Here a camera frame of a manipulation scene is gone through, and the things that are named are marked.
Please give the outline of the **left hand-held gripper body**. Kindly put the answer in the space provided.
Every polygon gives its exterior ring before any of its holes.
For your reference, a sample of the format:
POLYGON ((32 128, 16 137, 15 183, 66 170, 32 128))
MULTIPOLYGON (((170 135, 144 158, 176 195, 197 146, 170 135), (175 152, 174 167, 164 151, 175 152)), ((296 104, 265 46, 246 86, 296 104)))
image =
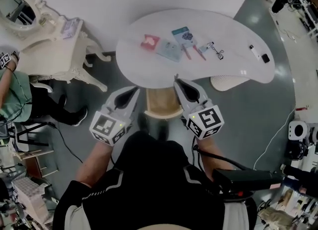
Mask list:
POLYGON ((119 120, 108 114, 96 111, 89 131, 92 136, 110 146, 114 146, 118 141, 128 134, 133 127, 132 120, 119 120))

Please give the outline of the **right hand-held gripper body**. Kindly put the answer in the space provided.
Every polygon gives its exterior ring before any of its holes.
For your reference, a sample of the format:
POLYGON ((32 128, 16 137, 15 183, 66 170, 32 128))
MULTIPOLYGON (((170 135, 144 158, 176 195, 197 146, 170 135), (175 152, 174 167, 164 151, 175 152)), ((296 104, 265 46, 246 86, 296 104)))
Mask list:
POLYGON ((218 105, 211 100, 185 103, 183 110, 185 127, 199 140, 218 133, 225 123, 218 105))

